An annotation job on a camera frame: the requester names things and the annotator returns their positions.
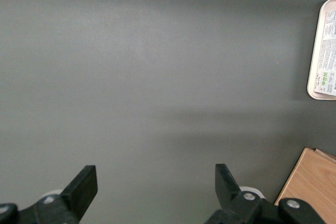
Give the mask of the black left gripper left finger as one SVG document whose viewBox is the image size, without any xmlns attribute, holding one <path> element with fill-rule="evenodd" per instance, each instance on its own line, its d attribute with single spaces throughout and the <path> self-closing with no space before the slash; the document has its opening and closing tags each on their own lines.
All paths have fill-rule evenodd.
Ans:
<svg viewBox="0 0 336 224">
<path fill-rule="evenodd" d="M 98 192 L 94 165 L 85 166 L 59 194 L 49 194 L 34 206 L 36 223 L 79 223 Z"/>
</svg>

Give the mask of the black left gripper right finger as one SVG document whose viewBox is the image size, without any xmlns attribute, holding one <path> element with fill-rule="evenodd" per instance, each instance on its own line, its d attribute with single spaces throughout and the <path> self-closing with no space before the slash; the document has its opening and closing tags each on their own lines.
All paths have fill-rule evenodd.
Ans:
<svg viewBox="0 0 336 224">
<path fill-rule="evenodd" d="M 280 223 L 277 207 L 251 190 L 241 190 L 225 164 L 215 165 L 215 191 L 221 209 L 206 223 Z"/>
</svg>

